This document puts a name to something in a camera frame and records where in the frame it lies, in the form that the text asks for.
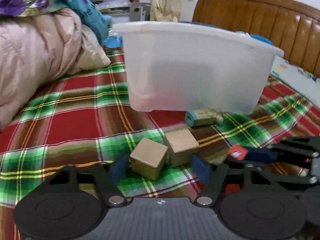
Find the wooden headboard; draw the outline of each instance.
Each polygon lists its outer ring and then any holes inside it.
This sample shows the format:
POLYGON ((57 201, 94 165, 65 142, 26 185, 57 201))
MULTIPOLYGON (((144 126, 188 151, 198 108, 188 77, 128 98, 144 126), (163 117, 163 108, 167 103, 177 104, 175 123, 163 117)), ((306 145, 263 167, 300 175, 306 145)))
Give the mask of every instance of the wooden headboard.
POLYGON ((194 22, 261 35, 320 76, 320 11, 293 0, 198 0, 194 22))

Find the blue foam pad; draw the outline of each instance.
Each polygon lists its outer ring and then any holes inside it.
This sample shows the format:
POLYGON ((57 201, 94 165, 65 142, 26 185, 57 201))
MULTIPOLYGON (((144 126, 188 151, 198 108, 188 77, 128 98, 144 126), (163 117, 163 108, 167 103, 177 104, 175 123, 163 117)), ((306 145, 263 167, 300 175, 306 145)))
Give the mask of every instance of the blue foam pad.
POLYGON ((111 36, 104 40, 104 44, 107 48, 114 49, 123 46, 123 41, 121 36, 111 36))
POLYGON ((211 172, 211 165, 202 161, 197 155, 192 155, 191 170, 197 175, 199 182, 206 184, 209 182, 209 175, 211 172))
POLYGON ((277 161, 279 156, 278 153, 270 151, 267 148, 253 148, 253 147, 244 147, 244 148, 248 150, 245 160, 250 162, 273 163, 277 161))
POLYGON ((258 41, 262 41, 262 42, 264 42, 264 43, 268 43, 268 44, 270 44, 270 45, 273 45, 273 43, 272 43, 270 40, 268 40, 267 38, 262 37, 262 36, 260 36, 260 35, 250 34, 250 36, 251 36, 252 38, 258 40, 258 41))
POLYGON ((129 159, 130 155, 125 154, 116 158, 114 163, 111 165, 111 180, 114 184, 118 184, 119 181, 125 176, 125 173, 130 166, 129 159))

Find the wooden cube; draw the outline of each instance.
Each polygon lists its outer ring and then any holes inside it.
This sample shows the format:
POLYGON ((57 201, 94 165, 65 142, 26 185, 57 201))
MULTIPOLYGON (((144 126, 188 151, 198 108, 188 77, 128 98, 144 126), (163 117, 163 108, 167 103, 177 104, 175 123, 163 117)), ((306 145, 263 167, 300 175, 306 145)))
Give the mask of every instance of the wooden cube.
POLYGON ((199 144, 188 129, 166 133, 164 145, 169 148, 167 158, 171 167, 190 163, 192 154, 199 151, 199 144))
POLYGON ((167 151, 167 146, 143 138, 130 154, 131 169, 148 179, 156 180, 166 161, 167 151))

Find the bed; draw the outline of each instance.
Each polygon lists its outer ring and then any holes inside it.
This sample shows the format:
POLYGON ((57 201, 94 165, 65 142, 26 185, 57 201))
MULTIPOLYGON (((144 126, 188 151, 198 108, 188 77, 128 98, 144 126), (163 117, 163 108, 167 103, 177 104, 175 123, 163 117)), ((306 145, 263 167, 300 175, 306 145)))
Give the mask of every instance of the bed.
MULTIPOLYGON (((202 16, 198 12, 201 3, 207 1, 199 0, 194 21, 202 21, 201 17, 210 13, 205 11, 202 16)), ((203 22, 219 25, 211 20, 203 22)), ((62 166, 113 162, 131 152, 143 137, 163 142, 166 132, 186 127, 185 112, 132 110, 123 51, 105 51, 112 62, 109 67, 65 76, 40 88, 0 134, 0 239, 21 239, 12 217, 14 206, 62 166)), ((302 66, 310 70, 312 64, 304 62, 302 66)), ((313 64, 314 73, 319 71, 317 64, 313 64)), ((209 162, 221 162, 233 144, 263 147, 284 136, 320 135, 320 109, 270 75, 253 114, 226 114, 222 124, 190 131, 200 144, 199 155, 209 162)), ((285 163, 270 167, 280 174, 305 173, 285 163)), ((155 182, 129 171, 118 187, 127 197, 194 199, 203 185, 189 166, 166 165, 155 182)))
POLYGON ((320 76, 320 11, 293 0, 198 0, 194 22, 263 36, 291 64, 320 76))

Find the floral quilt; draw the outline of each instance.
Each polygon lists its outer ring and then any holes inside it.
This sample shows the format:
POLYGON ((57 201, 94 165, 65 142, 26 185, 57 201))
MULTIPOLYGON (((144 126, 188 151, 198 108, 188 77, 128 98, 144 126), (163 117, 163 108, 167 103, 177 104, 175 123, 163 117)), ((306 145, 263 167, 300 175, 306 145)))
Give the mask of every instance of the floral quilt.
POLYGON ((100 44, 108 37, 109 22, 89 0, 0 0, 0 15, 28 17, 69 7, 92 29, 100 44))

